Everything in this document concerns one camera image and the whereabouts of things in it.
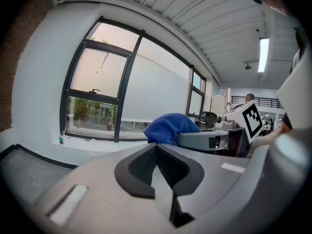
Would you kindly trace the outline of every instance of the white ceiling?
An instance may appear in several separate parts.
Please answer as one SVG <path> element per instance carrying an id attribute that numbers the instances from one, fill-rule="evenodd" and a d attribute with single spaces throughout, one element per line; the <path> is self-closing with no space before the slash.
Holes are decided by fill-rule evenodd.
<path id="1" fill-rule="evenodd" d="M 199 46 L 222 87 L 278 89 L 289 74 L 296 23 L 252 0 L 132 0 L 169 19 Z M 266 72 L 259 74 L 259 38 L 270 37 Z M 245 70 L 244 61 L 254 60 Z"/>

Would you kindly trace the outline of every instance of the ceiling light fixture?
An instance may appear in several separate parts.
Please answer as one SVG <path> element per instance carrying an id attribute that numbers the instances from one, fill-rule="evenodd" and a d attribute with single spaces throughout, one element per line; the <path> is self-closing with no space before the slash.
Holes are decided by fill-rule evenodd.
<path id="1" fill-rule="evenodd" d="M 263 73 L 267 65 L 269 53 L 269 38 L 260 38 L 260 61 L 258 72 Z"/>

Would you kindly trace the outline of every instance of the window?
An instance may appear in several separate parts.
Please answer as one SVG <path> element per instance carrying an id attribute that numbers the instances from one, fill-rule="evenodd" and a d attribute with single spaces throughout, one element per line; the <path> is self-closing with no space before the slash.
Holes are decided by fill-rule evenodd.
<path id="1" fill-rule="evenodd" d="M 157 39 L 100 18 L 75 52 L 64 83 L 60 132 L 82 138 L 146 140 L 166 113 L 200 115 L 205 80 Z"/>
<path id="2" fill-rule="evenodd" d="M 190 86 L 191 99 L 189 102 L 189 110 L 187 111 L 187 115 L 197 118 L 201 115 L 202 112 L 206 80 L 204 80 L 194 69 L 192 69 L 190 74 L 190 83 L 192 84 Z"/>

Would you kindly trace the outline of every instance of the black window frame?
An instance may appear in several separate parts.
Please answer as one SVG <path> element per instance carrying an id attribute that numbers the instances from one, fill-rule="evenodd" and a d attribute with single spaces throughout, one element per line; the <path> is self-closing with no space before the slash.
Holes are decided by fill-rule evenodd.
<path id="1" fill-rule="evenodd" d="M 94 32 L 97 30 L 97 28 L 102 24 L 106 23 L 112 26 L 116 26 L 125 30 L 128 30 L 132 33 L 135 33 L 138 35 L 138 40 L 135 44 L 135 47 L 133 51 L 129 51 L 120 47 L 117 47 L 115 45 L 110 45 L 108 43 L 104 42 L 99 42 L 99 41 L 94 41 L 90 40 L 91 36 L 94 34 Z M 103 137 L 98 137 L 94 136 L 95 134 L 79 134 L 79 133 L 73 133 L 70 130 L 66 128 L 65 134 L 67 136 L 73 136 L 73 137 L 80 137 L 84 139 L 98 139 L 98 140 L 110 140 L 114 142 L 119 142 L 119 141 L 144 141 L 147 140 L 146 137 L 141 138 L 141 137 L 119 137 L 120 134 L 120 124 L 121 124 L 121 116 L 122 116 L 122 110 L 123 110 L 123 104 L 126 96 L 126 91 L 130 79 L 130 74 L 132 71 L 132 67 L 135 61 L 135 58 L 137 56 L 137 51 L 140 46 L 140 43 L 143 38 L 146 38 L 150 40 L 151 42 L 155 43 L 156 45 L 160 46 L 161 48 L 165 49 L 169 53 L 171 53 L 173 56 L 178 58 L 181 62 L 183 62 L 186 66 L 190 68 L 190 73 L 191 75 L 191 81 L 189 81 L 190 86 L 187 94 L 187 105 L 186 105 L 186 115 L 190 117 L 199 117 L 197 115 L 192 115 L 189 114 L 188 110 L 190 108 L 190 102 L 191 102 L 191 96 L 192 96 L 192 91 L 195 91 L 196 93 L 200 94 L 202 96 L 202 102 L 201 102 L 201 110 L 200 114 L 202 112 L 203 108 L 203 103 L 204 103 L 204 92 L 200 91 L 196 87 L 193 86 L 193 76 L 194 72 L 198 74 L 198 76 L 203 80 L 203 82 L 206 82 L 206 79 L 194 68 L 193 65 L 191 65 L 186 59 L 184 59 L 181 55 L 179 55 L 176 51 L 168 47 L 166 44 L 162 43 L 161 41 L 157 40 L 156 38 L 148 35 L 145 33 L 144 30 L 139 30 L 134 27 L 131 27 L 129 25 L 113 21 L 110 19 L 105 19 L 104 17 L 100 17 L 91 27 L 91 29 L 86 33 L 82 41 L 80 42 L 79 46 L 77 47 L 74 56 L 72 58 L 72 61 L 69 65 L 64 85 L 63 85 L 63 90 L 62 90 L 62 95 L 61 95 L 61 102 L 60 102 L 60 111 L 59 111 L 59 126 L 60 126 L 60 133 L 63 133 L 63 130 L 66 128 L 66 123 L 67 123 L 67 102 L 68 102 L 68 97 L 76 97 L 76 98 L 84 98 L 88 100 L 94 100 L 94 101 L 100 101 L 104 103 L 109 103 L 109 104 L 114 104 L 117 105 L 117 115 L 116 115 L 116 122 L 115 122 L 115 131 L 114 131 L 114 137 L 109 137 L 109 136 L 103 136 Z M 120 85 L 118 89 L 118 94 L 117 97 L 109 97 L 105 95 L 100 95 L 100 94 L 90 94 L 89 92 L 84 92 L 80 90 L 75 90 L 71 89 L 71 83 L 72 79 L 75 73 L 75 69 L 77 67 L 78 61 L 80 59 L 80 56 L 83 53 L 83 50 L 85 48 L 88 49 L 95 49 L 95 50 L 100 50 L 104 51 L 107 53 L 112 53 L 116 54 L 119 56 L 123 56 L 127 58 L 121 80 L 120 80 Z"/>

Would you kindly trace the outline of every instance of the window handle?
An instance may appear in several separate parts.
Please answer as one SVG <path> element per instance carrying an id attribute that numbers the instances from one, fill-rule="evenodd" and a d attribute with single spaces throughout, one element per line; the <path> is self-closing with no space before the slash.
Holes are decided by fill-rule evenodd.
<path id="1" fill-rule="evenodd" d="M 92 89 L 92 91 L 89 91 L 89 93 L 96 94 L 96 92 L 94 92 L 94 90 L 101 92 L 101 90 L 99 90 L 99 89 Z"/>

